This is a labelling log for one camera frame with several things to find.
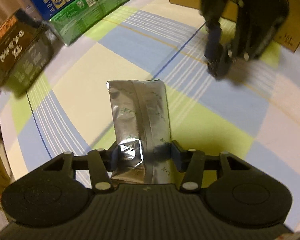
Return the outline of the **silver foil pouch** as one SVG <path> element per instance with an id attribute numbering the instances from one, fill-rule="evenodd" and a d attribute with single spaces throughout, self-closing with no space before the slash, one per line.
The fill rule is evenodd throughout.
<path id="1" fill-rule="evenodd" d="M 112 180 L 175 183 L 165 84 L 161 80 L 116 80 L 108 81 L 107 87 L 119 147 Z"/>

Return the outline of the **checkered tablecloth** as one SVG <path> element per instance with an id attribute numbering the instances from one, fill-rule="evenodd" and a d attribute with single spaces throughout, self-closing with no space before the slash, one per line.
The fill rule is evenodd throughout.
<path id="1" fill-rule="evenodd" d="M 185 149 L 231 152 L 284 183 L 286 224 L 300 231 L 300 46 L 272 43 L 216 81 L 204 59 L 198 11 L 168 0 L 131 0 L 71 46 L 61 46 L 22 97 L 0 94 L 0 123 L 15 178 L 57 154 L 115 141 L 106 83 L 161 79 L 171 135 Z"/>

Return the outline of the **green wrapped box pack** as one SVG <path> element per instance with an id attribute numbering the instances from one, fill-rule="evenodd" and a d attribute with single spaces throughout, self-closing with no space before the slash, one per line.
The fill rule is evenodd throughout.
<path id="1" fill-rule="evenodd" d="M 49 20 L 49 25 L 68 46 L 127 1 L 129 0 L 75 0 L 55 14 Z"/>

